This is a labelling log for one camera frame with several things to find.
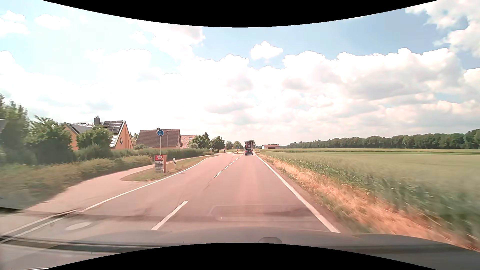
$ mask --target field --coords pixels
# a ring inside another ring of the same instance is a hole
[[[414,208],[478,246],[480,150],[279,149],[261,153],[383,199],[395,210]]]
[[[437,154],[480,154],[480,149],[405,149],[405,148],[282,148],[282,149],[261,149],[261,152],[394,152],[394,153],[437,153]]]

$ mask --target dry grass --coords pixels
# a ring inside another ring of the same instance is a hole
[[[343,218],[342,221],[354,220],[357,225],[369,228],[372,233],[414,236],[479,250],[478,245],[471,239],[450,230],[445,222],[439,221],[441,219],[434,221],[415,207],[398,210],[387,200],[345,184],[339,179],[295,166],[270,155],[260,156],[289,174],[319,202],[326,204],[340,219]],[[353,231],[358,230],[358,226],[349,227]]]
[[[156,172],[155,168],[151,168],[148,170],[127,175],[123,177],[122,180],[123,181],[151,181],[151,180],[162,179],[169,175],[172,175],[184,169],[187,169],[197,164],[198,162],[210,157],[214,157],[214,155],[192,158],[187,160],[180,160],[180,161],[177,161],[177,164],[173,164],[173,162],[167,163],[167,173]]]

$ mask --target asphalt road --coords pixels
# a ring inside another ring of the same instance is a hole
[[[178,232],[226,226],[335,230],[285,183],[256,155],[222,154],[80,214],[52,220],[22,237],[61,241],[97,237],[104,242],[106,234],[138,230]],[[150,243],[149,239],[136,242]],[[21,256],[11,251],[8,258]]]

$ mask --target shrub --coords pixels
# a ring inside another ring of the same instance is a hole
[[[138,151],[133,149],[113,149],[112,156],[116,159],[123,157],[138,156]]]
[[[144,145],[144,144],[139,144],[139,145],[135,145],[133,147],[133,149],[135,149],[135,150],[140,150],[140,149],[144,149],[144,148],[148,148],[148,146]]]
[[[113,157],[113,153],[110,148],[101,148],[97,144],[92,144],[85,148],[79,149],[75,152],[75,154],[78,161]]]
[[[162,149],[162,154],[167,155],[167,160],[176,159],[185,159],[192,158],[204,155],[205,149],[194,149],[194,148],[185,148],[185,149]],[[158,148],[145,148],[138,150],[140,155],[150,156],[151,159],[155,155],[160,155],[160,149]]]

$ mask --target sky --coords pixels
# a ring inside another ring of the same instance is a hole
[[[256,144],[480,128],[480,0],[259,28],[0,0],[0,93],[60,123]]]

